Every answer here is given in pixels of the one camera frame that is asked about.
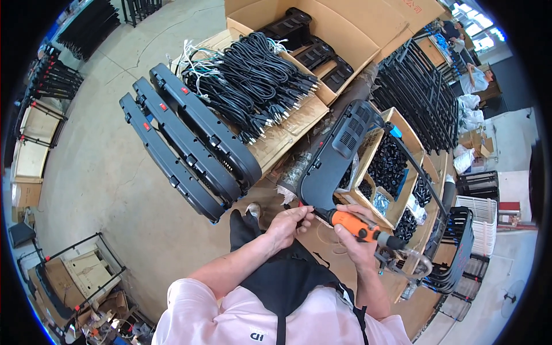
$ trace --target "man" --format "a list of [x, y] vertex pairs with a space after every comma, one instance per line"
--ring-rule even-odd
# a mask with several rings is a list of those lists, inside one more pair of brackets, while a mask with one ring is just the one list
[[462, 75], [460, 80], [450, 86], [456, 97], [487, 90], [489, 82], [492, 82], [492, 72], [490, 70], [483, 73], [469, 62], [466, 64], [466, 68], [468, 74]]
[[458, 38], [451, 37], [450, 41], [453, 43], [452, 50], [454, 50], [457, 53], [460, 53], [462, 49], [466, 47], [466, 42], [464, 41], [465, 36], [464, 34], [460, 34]]
[[[340, 211], [373, 218], [359, 205]], [[376, 270], [376, 243], [334, 230], [357, 270], [357, 299], [295, 239], [314, 219], [312, 206], [280, 212], [261, 231], [258, 204], [230, 215], [230, 253], [168, 291], [152, 344], [411, 344], [391, 315]], [[222, 299], [220, 307], [217, 300]]]
[[461, 22], [453, 23], [451, 20], [444, 20], [439, 22], [441, 24], [441, 34], [447, 41], [451, 41], [452, 37], [460, 37], [460, 29], [464, 28], [464, 24]]

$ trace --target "logo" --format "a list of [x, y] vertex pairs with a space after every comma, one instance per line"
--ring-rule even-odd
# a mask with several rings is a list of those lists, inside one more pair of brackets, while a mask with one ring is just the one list
[[264, 335], [259, 334], [259, 333], [251, 333], [250, 337], [251, 337], [251, 339], [253, 339], [253, 340], [263, 341]]

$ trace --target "wooden box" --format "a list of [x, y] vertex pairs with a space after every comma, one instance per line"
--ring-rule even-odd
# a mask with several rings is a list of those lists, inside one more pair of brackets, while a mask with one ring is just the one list
[[[382, 112], [380, 115], [385, 121], [393, 123], [401, 131], [402, 140], [405, 143], [405, 146], [413, 154], [416, 162], [418, 164], [422, 164], [425, 155], [422, 143], [420, 142], [416, 134], [412, 131], [412, 128], [409, 126], [406, 120], [397, 111], [397, 109], [394, 107], [390, 108]], [[360, 149], [358, 150], [360, 163], [359, 168], [357, 169], [357, 172], [353, 177], [353, 185], [351, 187], [351, 191], [347, 193], [342, 193], [341, 197], [350, 204], [356, 203], [372, 210], [376, 218], [376, 222], [387, 232], [392, 233], [406, 209], [406, 203], [408, 201], [408, 197], [412, 194], [412, 191], [414, 190], [416, 180], [418, 178], [418, 173], [416, 172], [414, 166], [412, 166], [410, 162], [407, 162], [408, 173], [406, 175], [406, 180], [402, 186], [398, 198], [396, 200], [391, 200], [392, 202], [390, 203], [385, 216], [383, 216], [383, 214], [380, 213], [372, 205], [371, 201], [369, 201], [360, 192], [358, 186], [360, 185], [362, 180], [366, 179], [368, 183], [370, 183], [371, 178], [369, 179], [366, 177], [368, 167], [370, 166], [372, 159], [374, 158], [374, 155], [378, 150], [381, 139], [383, 138], [383, 134], [384, 131], [382, 129], [376, 129], [368, 133], [363, 143], [361, 144]], [[373, 195], [371, 196], [371, 200], [373, 200], [375, 194], [374, 190], [372, 194]]]

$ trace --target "white basket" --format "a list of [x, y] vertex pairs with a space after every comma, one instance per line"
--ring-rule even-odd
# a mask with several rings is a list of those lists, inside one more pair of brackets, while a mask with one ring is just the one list
[[455, 206], [465, 206], [474, 213], [472, 228], [474, 245], [471, 252], [491, 257], [496, 241], [496, 213], [498, 205], [492, 199], [457, 196]]

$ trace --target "white shirt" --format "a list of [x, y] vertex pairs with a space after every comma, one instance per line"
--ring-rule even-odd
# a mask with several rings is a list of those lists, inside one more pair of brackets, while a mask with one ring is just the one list
[[462, 49], [464, 49], [464, 47], [466, 47], [466, 42], [464, 42], [464, 40], [461, 40], [461, 39], [456, 39], [456, 41], [454, 41], [454, 47], [452, 48], [452, 50], [454, 50], [457, 53], [460, 53]]
[[470, 81], [470, 74], [466, 73], [460, 77], [460, 85], [462, 86], [462, 91], [464, 94], [472, 94], [479, 91], [487, 90], [489, 87], [489, 82], [485, 80], [485, 74], [474, 67], [474, 70], [471, 72], [474, 77], [475, 85], [473, 86]]
[[[167, 305], [152, 344], [276, 343], [276, 315], [241, 286], [226, 295], [219, 307], [205, 284], [180, 279], [169, 287]], [[357, 317], [334, 288], [317, 286], [285, 319], [286, 344], [364, 344]], [[399, 315], [381, 321], [369, 315], [364, 319], [370, 345], [412, 344]]]

